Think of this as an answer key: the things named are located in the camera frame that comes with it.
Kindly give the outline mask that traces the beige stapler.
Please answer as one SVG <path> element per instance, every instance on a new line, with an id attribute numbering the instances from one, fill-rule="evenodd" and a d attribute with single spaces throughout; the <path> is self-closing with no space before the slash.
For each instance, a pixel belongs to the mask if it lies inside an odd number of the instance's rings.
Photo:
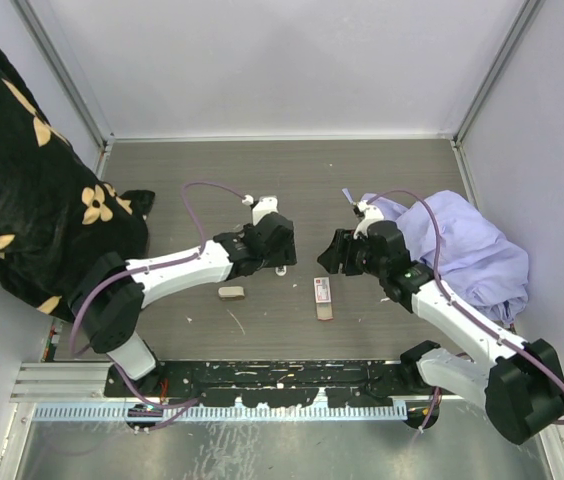
<path id="1" fill-rule="evenodd" d="M 246 293 L 241 286 L 225 286 L 218 289 L 218 297 L 223 301 L 243 300 Z"/>

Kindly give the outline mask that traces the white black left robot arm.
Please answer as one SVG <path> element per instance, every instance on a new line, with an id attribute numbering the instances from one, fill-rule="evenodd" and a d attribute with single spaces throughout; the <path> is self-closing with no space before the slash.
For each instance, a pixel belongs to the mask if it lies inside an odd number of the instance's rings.
<path id="1" fill-rule="evenodd" d="M 273 211 L 239 232 L 215 235 L 201 248 L 141 260 L 106 254 L 83 277 L 69 306 L 91 349 L 108 356 L 138 395 L 150 396 L 161 387 L 162 372 L 136 331 L 145 307 L 193 287 L 296 263 L 293 222 Z"/>

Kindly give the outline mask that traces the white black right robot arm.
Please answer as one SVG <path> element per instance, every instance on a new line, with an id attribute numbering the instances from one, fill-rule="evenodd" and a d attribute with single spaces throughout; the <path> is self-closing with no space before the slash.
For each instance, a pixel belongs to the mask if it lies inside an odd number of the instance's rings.
<path id="1" fill-rule="evenodd" d="M 392 221 L 365 232 L 338 229 L 318 263 L 330 274 L 374 276 L 386 296 L 442 331 L 463 351 L 457 356 L 425 341 L 400 357 L 406 390 L 439 387 L 481 408 L 509 442 L 521 445 L 564 419 L 564 375 L 556 350 L 528 342 L 459 299 L 431 268 L 411 259 Z"/>

